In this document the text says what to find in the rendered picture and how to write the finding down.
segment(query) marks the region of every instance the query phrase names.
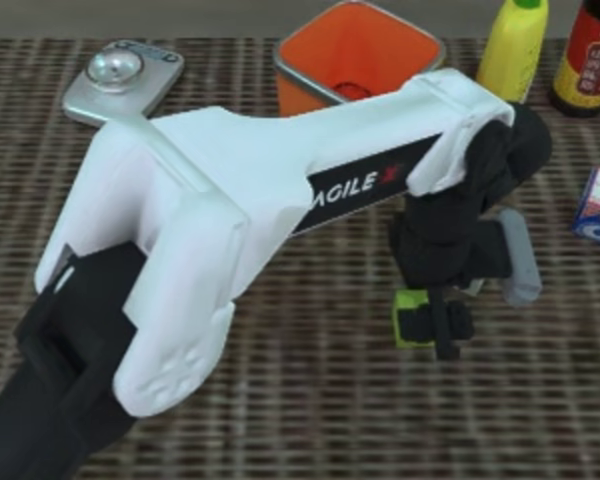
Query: bottle label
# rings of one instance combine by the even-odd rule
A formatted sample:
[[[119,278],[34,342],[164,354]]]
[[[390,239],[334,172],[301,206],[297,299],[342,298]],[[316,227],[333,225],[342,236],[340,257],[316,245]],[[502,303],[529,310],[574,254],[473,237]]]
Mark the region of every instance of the bottle label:
[[[600,20],[584,7],[578,14],[553,87],[573,106],[600,107]]]

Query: yellow-green bottle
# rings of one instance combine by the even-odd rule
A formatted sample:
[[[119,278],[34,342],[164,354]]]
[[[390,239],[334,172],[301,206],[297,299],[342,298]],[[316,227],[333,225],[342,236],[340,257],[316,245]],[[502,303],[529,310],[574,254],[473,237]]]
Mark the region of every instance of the yellow-green bottle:
[[[505,0],[476,81],[503,100],[524,102],[538,68],[549,0]]]

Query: camera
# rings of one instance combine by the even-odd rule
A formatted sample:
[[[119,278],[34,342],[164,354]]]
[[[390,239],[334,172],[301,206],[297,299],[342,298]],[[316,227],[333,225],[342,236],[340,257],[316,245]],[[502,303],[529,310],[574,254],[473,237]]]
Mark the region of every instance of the camera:
[[[95,54],[66,91],[62,107],[78,122],[99,127],[112,117],[148,116],[184,68],[182,55],[118,40]]]

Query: woven table surface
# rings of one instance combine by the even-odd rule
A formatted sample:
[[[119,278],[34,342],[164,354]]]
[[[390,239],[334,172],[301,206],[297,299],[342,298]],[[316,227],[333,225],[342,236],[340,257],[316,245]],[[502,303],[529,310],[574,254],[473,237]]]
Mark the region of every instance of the woven table surface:
[[[0,389],[94,133],[60,100],[105,43],[0,40]],[[276,115],[273,39],[155,43],[187,61],[158,114],[221,105]],[[483,45],[448,42],[449,63],[472,73]],[[384,203],[289,241],[238,301],[204,386],[78,478],[600,479],[600,246],[570,233],[600,165],[600,117],[547,105],[563,46],[547,42],[529,98],[553,132],[553,159],[509,200],[526,215],[545,283],[532,308],[509,308],[492,282],[471,302],[477,336],[461,362],[394,348],[400,279],[384,225],[400,203]]]

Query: orange bin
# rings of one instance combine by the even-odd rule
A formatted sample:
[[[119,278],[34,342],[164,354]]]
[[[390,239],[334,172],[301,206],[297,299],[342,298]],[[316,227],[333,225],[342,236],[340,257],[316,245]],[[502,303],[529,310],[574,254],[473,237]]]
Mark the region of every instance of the orange bin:
[[[341,2],[276,49],[280,116],[397,90],[445,55],[444,44],[415,25],[370,3]]]

